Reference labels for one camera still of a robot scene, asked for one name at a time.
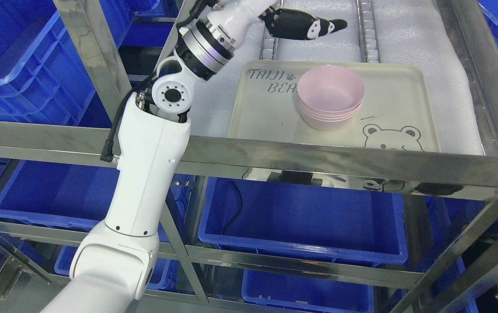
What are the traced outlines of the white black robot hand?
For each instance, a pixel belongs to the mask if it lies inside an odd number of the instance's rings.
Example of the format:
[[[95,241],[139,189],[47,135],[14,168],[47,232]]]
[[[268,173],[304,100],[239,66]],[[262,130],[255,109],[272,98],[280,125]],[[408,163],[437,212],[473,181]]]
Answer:
[[[343,19],[328,20],[300,10],[276,8],[276,4],[276,0],[231,0],[221,10],[209,13],[207,20],[238,44],[257,23],[264,23],[275,38],[298,41],[314,40],[348,27]]]

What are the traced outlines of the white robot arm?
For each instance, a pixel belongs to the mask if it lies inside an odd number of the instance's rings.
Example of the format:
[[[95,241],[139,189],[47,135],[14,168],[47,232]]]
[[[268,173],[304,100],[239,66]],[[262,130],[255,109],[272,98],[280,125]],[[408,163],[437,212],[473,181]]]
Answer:
[[[157,262],[159,222],[183,156],[195,86],[232,59],[276,0],[198,1],[177,24],[177,43],[118,109],[121,154],[106,217],[82,240],[70,283],[44,313],[123,313],[145,293]]]

